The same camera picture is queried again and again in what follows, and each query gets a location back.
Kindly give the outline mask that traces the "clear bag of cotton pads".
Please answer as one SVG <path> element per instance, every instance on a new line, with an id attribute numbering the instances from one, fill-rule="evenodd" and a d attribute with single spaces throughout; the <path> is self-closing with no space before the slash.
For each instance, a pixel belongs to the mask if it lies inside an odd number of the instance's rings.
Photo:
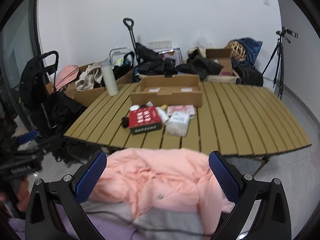
<path id="1" fill-rule="evenodd" d="M 174 112 L 170 117 L 165 132 L 169 135 L 185 137 L 189 128 L 190 115 L 185 112 Z"/>

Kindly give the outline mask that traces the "red tissue box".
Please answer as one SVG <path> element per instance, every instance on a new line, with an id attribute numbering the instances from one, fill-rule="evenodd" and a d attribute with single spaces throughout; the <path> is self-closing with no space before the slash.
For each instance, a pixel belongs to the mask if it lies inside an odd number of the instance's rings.
<path id="1" fill-rule="evenodd" d="M 130 111 L 129 128 L 133 135 L 160 130 L 162 122 L 156 112 L 155 106 Z"/>

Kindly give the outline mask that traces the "white round jar lid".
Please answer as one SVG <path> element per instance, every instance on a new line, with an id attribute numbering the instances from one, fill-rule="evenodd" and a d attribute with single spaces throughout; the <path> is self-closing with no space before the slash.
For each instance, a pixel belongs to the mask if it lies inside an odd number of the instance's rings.
<path id="1" fill-rule="evenodd" d="M 132 105 L 132 106 L 130 107 L 130 111 L 136 111 L 136 110 L 138 110 L 139 108 L 140 108 L 139 105 Z"/>

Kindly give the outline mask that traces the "white spray bottle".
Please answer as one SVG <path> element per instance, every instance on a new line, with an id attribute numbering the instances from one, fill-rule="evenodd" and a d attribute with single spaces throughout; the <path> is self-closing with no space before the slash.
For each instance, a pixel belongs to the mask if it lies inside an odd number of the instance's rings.
<path id="1" fill-rule="evenodd" d="M 158 114 L 158 116 L 161 119 L 161 122 L 164 126 L 167 125 L 168 121 L 169 121 L 169 116 L 167 115 L 167 113 L 165 112 L 165 110 L 163 110 L 161 107 L 156 107 L 156 112 Z"/>

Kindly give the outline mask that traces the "pink packet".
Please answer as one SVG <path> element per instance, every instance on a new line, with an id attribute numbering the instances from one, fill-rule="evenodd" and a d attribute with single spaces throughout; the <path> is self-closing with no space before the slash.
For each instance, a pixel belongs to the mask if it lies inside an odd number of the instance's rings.
<path id="1" fill-rule="evenodd" d="M 168 106 L 167 115 L 172 116 L 175 112 L 188 113 L 190 118 L 195 118 L 195 107 L 193 105 Z"/>

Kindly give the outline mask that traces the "small white jar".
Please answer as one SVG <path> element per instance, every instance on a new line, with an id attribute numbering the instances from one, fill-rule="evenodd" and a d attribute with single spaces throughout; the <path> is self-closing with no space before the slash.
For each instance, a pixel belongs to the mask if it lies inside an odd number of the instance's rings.
<path id="1" fill-rule="evenodd" d="M 153 103 L 152 103 L 151 101 L 149 101 L 149 102 L 146 103 L 146 105 L 147 105 L 148 107 L 152 107 L 152 106 L 153 106 Z"/>

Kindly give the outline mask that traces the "pink jacket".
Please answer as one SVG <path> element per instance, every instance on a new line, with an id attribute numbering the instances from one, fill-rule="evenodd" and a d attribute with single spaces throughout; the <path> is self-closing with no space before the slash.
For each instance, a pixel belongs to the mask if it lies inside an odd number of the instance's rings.
<path id="1" fill-rule="evenodd" d="M 153 207 L 196 212 L 205 233 L 214 232 L 221 214 L 234 207 L 213 175 L 208 155 L 185 148 L 127 148 L 113 153 L 89 200 L 124 202 L 135 218 Z"/>

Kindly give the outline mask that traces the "black trolley cart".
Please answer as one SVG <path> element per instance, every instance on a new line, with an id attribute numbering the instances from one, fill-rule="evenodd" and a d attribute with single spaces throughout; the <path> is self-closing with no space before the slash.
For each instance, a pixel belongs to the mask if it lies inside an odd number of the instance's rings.
<path id="1" fill-rule="evenodd" d="M 45 76 L 56 73 L 59 62 L 57 51 L 49 51 L 29 60 L 20 79 L 20 97 L 29 111 L 33 125 L 42 135 L 63 134 L 71 125 L 77 109 L 76 102 L 53 88 L 48 93 Z"/>

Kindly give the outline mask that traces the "slatted wooden folding table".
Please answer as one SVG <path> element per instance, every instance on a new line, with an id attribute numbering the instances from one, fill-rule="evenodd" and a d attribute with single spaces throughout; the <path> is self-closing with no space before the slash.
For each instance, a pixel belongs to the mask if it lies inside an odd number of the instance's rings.
<path id="1" fill-rule="evenodd" d="M 226 156 L 269 157 L 307 148 L 311 141 L 282 101 L 266 87 L 203 82 L 203 105 L 196 109 L 187 135 L 160 129 L 132 135 L 121 120 L 128 116 L 134 84 L 116 96 L 101 94 L 72 124 L 66 137 L 117 148 L 187 148 Z"/>

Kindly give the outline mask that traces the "large cardboard box left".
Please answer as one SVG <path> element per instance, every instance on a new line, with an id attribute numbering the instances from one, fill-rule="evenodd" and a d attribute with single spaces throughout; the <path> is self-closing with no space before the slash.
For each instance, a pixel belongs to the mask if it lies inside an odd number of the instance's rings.
<path id="1" fill-rule="evenodd" d="M 132 80 L 131 67 L 94 62 L 82 67 L 67 65 L 46 85 L 47 92 L 65 93 L 76 102 L 89 107 L 104 92 L 109 96 L 120 94 L 120 85 Z"/>

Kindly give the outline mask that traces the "white thermos bottle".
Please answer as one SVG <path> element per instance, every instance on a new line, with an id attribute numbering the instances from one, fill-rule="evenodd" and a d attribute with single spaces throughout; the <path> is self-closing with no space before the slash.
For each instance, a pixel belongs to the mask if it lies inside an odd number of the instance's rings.
<path id="1" fill-rule="evenodd" d="M 117 87 L 113 69 L 112 69 L 113 66 L 111 64 L 110 59 L 105 59 L 101 61 L 100 66 L 101 66 L 101 72 L 103 75 L 104 84 L 109 96 L 117 95 L 119 92 L 118 92 L 118 87 Z"/>

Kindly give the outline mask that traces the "pink backpack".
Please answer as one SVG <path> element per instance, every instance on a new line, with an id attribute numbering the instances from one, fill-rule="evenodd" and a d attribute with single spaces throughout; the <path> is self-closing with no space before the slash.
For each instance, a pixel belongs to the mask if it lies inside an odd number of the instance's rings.
<path id="1" fill-rule="evenodd" d="M 60 90 L 63 86 L 74 81 L 79 74 L 79 67 L 77 65 L 67 65 L 61 70 L 55 82 L 55 89 Z"/>

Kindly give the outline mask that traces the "flat cardboard tray box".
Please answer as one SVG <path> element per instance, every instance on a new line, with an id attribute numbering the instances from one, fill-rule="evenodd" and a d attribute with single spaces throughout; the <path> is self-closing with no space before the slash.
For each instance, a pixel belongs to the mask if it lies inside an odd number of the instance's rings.
<path id="1" fill-rule="evenodd" d="M 151 102 L 155 106 L 201 107 L 203 104 L 200 78 L 190 74 L 144 77 L 131 92 L 130 99 L 134 105 Z"/>

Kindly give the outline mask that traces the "beige clothes in box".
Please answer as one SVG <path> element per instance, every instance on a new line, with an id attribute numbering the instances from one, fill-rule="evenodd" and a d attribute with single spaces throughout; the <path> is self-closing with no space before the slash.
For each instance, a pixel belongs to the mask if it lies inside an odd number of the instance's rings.
<path id="1" fill-rule="evenodd" d="M 79 79 L 75 82 L 76 91 L 91 90 L 95 84 L 101 84 L 103 75 L 101 72 L 101 66 L 95 62 L 89 64 L 85 71 L 79 76 Z"/>

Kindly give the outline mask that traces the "cardboard box back right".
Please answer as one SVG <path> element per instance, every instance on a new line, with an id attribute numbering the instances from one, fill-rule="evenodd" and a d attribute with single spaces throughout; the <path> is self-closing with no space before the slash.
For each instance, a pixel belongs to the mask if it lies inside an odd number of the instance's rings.
<path id="1" fill-rule="evenodd" d="M 228 47 L 220 49 L 206 48 L 206 58 L 218 63 L 222 69 L 218 75 L 208 75 L 205 81 L 239 84 L 241 82 L 240 76 L 232 67 L 231 56 L 232 51 Z"/>

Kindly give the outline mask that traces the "woven rattan ball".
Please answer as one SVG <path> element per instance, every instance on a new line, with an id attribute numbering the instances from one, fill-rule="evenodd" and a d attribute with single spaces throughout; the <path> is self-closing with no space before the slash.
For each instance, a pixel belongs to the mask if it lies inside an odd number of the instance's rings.
<path id="1" fill-rule="evenodd" d="M 238 61 L 245 61 L 247 57 L 246 50 L 238 41 L 230 41 L 228 43 L 231 49 L 232 57 Z"/>

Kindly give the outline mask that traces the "blue bag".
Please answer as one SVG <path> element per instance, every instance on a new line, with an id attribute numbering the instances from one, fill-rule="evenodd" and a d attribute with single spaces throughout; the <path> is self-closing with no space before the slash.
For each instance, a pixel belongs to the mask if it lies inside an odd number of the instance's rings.
<path id="1" fill-rule="evenodd" d="M 256 41 L 250 37 L 241 38 L 236 41 L 238 41 L 244 47 L 244 49 L 246 51 L 245 63 L 248 66 L 255 68 L 255 62 L 256 62 L 257 57 L 260 53 L 263 42 Z"/>

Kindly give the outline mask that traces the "pile of black clothes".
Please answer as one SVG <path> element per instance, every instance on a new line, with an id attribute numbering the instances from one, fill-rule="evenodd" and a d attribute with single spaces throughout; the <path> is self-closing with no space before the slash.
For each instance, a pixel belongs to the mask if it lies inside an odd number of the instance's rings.
<path id="1" fill-rule="evenodd" d="M 219 75 L 223 69 L 220 64 L 203 57 L 198 48 L 188 55 L 186 63 L 178 65 L 174 59 L 163 59 L 158 53 L 138 42 L 136 43 L 136 52 L 141 62 L 133 70 L 133 80 L 135 82 L 142 79 L 141 75 L 170 77 L 178 73 L 198 75 L 200 80 L 203 81 L 209 75 Z"/>

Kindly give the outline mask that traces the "white printed box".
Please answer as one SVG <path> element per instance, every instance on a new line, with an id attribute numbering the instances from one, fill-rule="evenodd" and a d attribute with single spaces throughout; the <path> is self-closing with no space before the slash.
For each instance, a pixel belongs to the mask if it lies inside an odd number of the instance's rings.
<path id="1" fill-rule="evenodd" d="M 158 52 L 159 56 L 162 59 L 171 59 L 175 61 L 175 66 L 178 66 L 183 63 L 183 58 L 180 48 L 172 48 L 169 50 L 163 50 Z"/>

